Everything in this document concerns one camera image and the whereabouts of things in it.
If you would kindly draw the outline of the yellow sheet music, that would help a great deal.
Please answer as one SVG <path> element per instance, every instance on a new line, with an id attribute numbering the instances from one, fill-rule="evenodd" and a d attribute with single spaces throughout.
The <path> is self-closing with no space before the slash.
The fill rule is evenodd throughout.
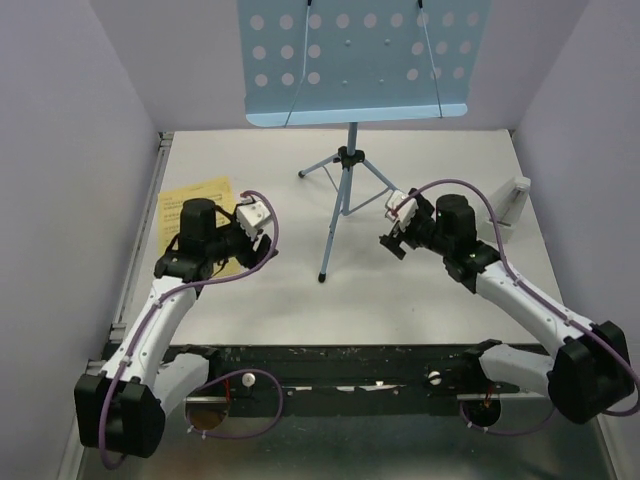
<path id="1" fill-rule="evenodd" d="M 227 176 L 161 192 L 157 203 L 158 255 L 165 252 L 179 231 L 184 202 L 193 198 L 213 200 L 229 213 L 233 212 L 238 200 Z"/>

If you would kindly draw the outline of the light blue music stand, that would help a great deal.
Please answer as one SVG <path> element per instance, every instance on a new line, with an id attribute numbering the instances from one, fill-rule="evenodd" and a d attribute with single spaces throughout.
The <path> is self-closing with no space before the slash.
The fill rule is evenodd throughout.
<path id="1" fill-rule="evenodd" d="M 241 1 L 245 115 L 257 127 L 346 124 L 335 217 L 353 212 L 364 122 L 468 111 L 487 1 Z"/>

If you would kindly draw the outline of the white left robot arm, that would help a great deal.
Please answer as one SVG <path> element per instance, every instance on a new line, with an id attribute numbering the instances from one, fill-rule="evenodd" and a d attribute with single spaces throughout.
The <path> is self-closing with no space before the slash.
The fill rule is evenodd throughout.
<path id="1" fill-rule="evenodd" d="M 154 266 L 154 279 L 133 326 L 96 374 L 85 373 L 74 387 L 80 443 L 99 451 L 104 465 L 118 467 L 122 458 L 150 457 L 162 439 L 169 415 L 192 392 L 214 393 L 220 368 L 198 353 L 165 354 L 177 327 L 202 290 L 240 280 L 276 256 L 279 226 L 269 200 L 247 190 L 233 211 L 207 198 L 185 201 L 179 230 Z M 236 260 L 243 272 L 215 276 L 217 266 Z"/>

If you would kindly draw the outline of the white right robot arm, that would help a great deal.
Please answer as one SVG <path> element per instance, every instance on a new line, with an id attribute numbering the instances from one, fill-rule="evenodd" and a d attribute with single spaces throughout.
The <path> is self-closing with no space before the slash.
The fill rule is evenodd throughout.
<path id="1" fill-rule="evenodd" d="M 393 224 L 380 238 L 385 248 L 397 258 L 405 256 L 406 247 L 440 255 L 454 281 L 507 313 L 545 350 L 537 354 L 487 340 L 460 367 L 467 389 L 512 384 L 545 396 L 576 424 L 633 393 L 622 330 L 610 321 L 596 324 L 529 285 L 497 249 L 478 238 L 475 211 L 465 196 L 448 194 L 430 203 L 422 195 L 395 190 L 385 209 Z"/>

